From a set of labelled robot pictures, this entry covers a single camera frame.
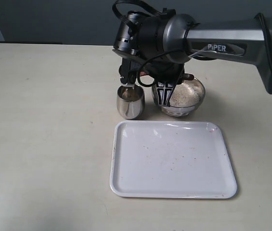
stainless steel cup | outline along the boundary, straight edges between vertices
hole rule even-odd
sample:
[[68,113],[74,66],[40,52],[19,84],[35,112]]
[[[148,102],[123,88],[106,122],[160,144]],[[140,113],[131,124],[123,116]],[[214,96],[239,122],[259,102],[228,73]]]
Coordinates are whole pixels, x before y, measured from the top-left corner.
[[117,110],[125,119],[136,119],[144,111],[144,91],[143,88],[121,86],[117,90]]

table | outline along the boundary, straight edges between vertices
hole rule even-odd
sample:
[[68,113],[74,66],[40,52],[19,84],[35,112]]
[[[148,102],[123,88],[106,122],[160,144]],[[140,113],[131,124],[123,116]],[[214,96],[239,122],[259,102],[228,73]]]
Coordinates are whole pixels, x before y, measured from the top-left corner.
[[[120,62],[107,46],[0,44],[0,231],[272,231],[272,95],[256,68],[185,66],[207,95],[181,120],[220,126],[236,197],[128,199],[109,187]],[[142,119],[176,120],[145,95]]]

